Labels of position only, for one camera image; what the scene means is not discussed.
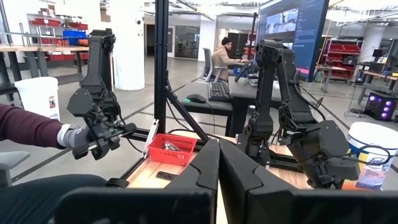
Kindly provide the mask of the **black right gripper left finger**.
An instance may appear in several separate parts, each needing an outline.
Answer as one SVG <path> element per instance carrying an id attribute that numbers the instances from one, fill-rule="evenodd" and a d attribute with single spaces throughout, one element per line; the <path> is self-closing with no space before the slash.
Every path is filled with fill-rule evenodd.
<path id="1" fill-rule="evenodd" d="M 165 188 L 206 190 L 217 199 L 219 166 L 220 145 L 217 140 L 211 139 Z"/>

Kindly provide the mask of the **bagged silver nail clipper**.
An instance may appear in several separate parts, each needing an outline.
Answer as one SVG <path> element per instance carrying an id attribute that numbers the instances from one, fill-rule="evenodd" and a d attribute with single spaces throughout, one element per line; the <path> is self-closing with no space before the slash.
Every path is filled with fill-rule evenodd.
<path id="1" fill-rule="evenodd" d="M 169 141 L 166 141 L 162 145 L 162 149 L 168 150 L 168 151 L 174 151 L 174 152 L 180 152 L 180 148 L 177 147 L 176 145 L 172 144 Z"/>

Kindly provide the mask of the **person's forearm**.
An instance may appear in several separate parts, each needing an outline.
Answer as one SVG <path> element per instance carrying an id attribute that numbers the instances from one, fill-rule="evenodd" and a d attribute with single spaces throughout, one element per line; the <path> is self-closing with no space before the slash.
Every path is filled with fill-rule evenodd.
<path id="1" fill-rule="evenodd" d="M 64 149 L 57 141 L 62 123 L 15 106 L 0 104 L 0 141 Z"/>

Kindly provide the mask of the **red plastic basket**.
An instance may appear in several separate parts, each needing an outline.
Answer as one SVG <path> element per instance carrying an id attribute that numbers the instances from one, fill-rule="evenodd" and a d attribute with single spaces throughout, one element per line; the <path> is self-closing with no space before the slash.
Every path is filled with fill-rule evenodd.
<path id="1" fill-rule="evenodd" d="M 169 141 L 180 148 L 180 152 L 162 149 L 164 142 Z M 172 134 L 157 134 L 149 144 L 150 158 L 156 162 L 186 166 L 190 162 L 197 140 Z"/>

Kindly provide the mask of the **black diagonal rig brace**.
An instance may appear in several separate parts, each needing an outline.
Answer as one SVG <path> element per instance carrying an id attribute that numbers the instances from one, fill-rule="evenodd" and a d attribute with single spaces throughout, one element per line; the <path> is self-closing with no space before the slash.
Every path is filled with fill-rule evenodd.
<path id="1" fill-rule="evenodd" d="M 207 143 L 209 141 L 209 137 L 202 130 L 199 124 L 193 119 L 193 117 L 189 114 L 189 112 L 185 109 L 185 107 L 178 101 L 176 95 L 172 91 L 169 80 L 166 79 L 164 84 L 164 92 L 166 97 L 167 105 L 173 105 L 174 108 L 180 113 L 183 119 L 188 123 L 188 125 L 193 129 L 193 131 L 197 134 L 197 136 L 201 139 L 202 142 Z"/>

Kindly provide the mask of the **black computer with blue lights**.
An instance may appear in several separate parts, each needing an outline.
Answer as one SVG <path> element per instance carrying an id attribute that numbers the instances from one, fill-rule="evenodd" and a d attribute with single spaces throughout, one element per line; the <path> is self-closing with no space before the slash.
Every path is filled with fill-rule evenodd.
<path id="1" fill-rule="evenodd" d="M 391 121 L 397 104 L 397 97 L 379 92 L 370 92 L 364 114 L 375 120 Z"/>

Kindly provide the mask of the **person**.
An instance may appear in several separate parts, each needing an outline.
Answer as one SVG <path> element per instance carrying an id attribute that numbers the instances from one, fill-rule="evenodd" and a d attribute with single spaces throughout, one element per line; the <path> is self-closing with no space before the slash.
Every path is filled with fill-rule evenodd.
<path id="1" fill-rule="evenodd" d="M 232 59 L 229 57 L 228 52 L 232 49 L 232 41 L 224 37 L 221 41 L 221 45 L 215 49 L 211 56 L 213 62 L 213 76 L 219 75 L 219 79 L 225 82 L 228 81 L 228 77 L 233 74 L 233 71 L 228 67 L 230 65 L 244 66 L 249 63 L 248 59 Z"/>

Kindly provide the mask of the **wooden workbench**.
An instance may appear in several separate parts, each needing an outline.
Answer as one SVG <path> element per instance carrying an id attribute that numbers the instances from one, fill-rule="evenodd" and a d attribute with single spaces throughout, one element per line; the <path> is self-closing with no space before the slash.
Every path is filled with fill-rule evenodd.
<path id="1" fill-rule="evenodd" d="M 358 97 L 359 105 L 364 99 L 366 90 L 381 91 L 387 93 L 388 95 L 398 96 L 398 77 L 394 77 L 392 75 L 385 75 L 383 73 L 370 72 L 370 71 L 365 71 L 364 76 L 365 76 L 364 83 L 362 85 L 361 93 L 359 94 Z M 391 81 L 391 84 L 390 86 L 380 86 L 372 84 L 372 80 L 374 77 Z"/>
<path id="2" fill-rule="evenodd" d="M 14 76 L 14 81 L 22 80 L 21 70 L 19 68 L 19 63 L 16 57 L 17 52 L 25 52 L 27 55 L 28 68 L 30 70 L 30 75 L 32 78 L 37 77 L 47 77 L 48 67 L 47 62 L 45 60 L 46 52 L 63 52 L 63 51 L 71 51 L 75 53 L 75 63 L 77 65 L 77 73 L 57 76 L 59 85 L 65 85 L 74 82 L 80 82 L 83 79 L 83 72 L 81 66 L 81 51 L 88 51 L 89 47 L 79 47 L 79 46 L 21 46 L 21 45 L 1 45 L 0 44 L 0 55 L 6 52 L 9 56 L 10 60 L 10 68 L 12 70 L 12 74 Z"/>

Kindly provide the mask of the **shelf with red bins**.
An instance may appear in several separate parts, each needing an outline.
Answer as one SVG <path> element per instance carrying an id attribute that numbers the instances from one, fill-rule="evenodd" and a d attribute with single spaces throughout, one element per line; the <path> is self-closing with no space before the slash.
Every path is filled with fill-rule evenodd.
<path id="1" fill-rule="evenodd" d="M 321 63 L 331 80 L 348 83 L 354 77 L 363 41 L 357 39 L 328 38 Z"/>
<path id="2" fill-rule="evenodd" d="M 83 21 L 82 17 L 72 16 L 46 16 L 44 14 L 28 14 L 27 31 L 30 37 L 27 40 L 32 44 L 43 46 L 79 46 L 88 47 L 88 24 Z M 85 31 L 86 40 L 80 40 L 79 45 L 69 45 L 69 41 L 63 40 L 64 30 Z M 46 52 L 48 61 L 72 60 L 75 58 L 71 51 L 63 52 Z"/>

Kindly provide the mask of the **person's hand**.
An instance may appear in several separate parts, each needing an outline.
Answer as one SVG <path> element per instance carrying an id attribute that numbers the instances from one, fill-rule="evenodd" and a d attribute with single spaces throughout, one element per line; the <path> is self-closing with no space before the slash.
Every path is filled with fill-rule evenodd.
<path id="1" fill-rule="evenodd" d="M 57 133 L 57 142 L 63 147 L 76 147 L 88 144 L 89 127 L 63 124 Z"/>

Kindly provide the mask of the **grey monitor with blue screen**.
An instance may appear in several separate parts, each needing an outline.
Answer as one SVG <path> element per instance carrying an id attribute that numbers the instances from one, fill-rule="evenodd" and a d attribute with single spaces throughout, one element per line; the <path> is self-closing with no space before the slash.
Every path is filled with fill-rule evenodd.
<path id="1" fill-rule="evenodd" d="M 301 80 L 312 82 L 330 0 L 269 0 L 259 5 L 256 42 L 278 39 L 295 53 Z"/>

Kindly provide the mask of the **white building pillar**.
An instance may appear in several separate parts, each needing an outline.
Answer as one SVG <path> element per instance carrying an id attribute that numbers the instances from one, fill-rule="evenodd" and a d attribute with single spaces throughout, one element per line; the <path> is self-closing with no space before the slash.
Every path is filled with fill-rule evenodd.
<path id="1" fill-rule="evenodd" d="M 113 57 L 115 87 L 140 90 L 145 87 L 143 0 L 111 0 L 111 25 L 116 36 Z"/>
<path id="2" fill-rule="evenodd" d="M 378 49 L 385 32 L 384 26 L 367 26 L 364 32 L 363 45 L 361 48 L 362 57 L 370 57 L 373 50 Z"/>

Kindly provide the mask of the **person's leg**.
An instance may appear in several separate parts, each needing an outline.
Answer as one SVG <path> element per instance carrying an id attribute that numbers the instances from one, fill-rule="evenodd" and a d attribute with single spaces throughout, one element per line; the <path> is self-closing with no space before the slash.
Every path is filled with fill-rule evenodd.
<path id="1" fill-rule="evenodd" d="M 103 187 L 97 175 L 46 177 L 0 189 L 0 224 L 47 224 L 59 199 L 80 187 Z"/>

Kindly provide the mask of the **blue storage bin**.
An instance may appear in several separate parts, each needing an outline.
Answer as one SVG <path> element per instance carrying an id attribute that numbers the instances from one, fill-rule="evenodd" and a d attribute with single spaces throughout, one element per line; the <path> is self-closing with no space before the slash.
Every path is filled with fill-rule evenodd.
<path id="1" fill-rule="evenodd" d="M 64 30 L 63 40 L 69 41 L 69 45 L 79 45 L 80 40 L 86 40 L 87 34 L 85 31 L 78 30 Z"/>

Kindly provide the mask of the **black rig upright post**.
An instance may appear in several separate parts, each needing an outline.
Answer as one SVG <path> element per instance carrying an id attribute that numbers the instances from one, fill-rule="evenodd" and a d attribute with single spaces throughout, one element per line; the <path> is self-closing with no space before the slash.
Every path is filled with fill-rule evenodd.
<path id="1" fill-rule="evenodd" d="M 155 92 L 154 118 L 159 120 L 158 133 L 165 133 L 167 78 L 167 31 L 169 0 L 155 0 Z"/>

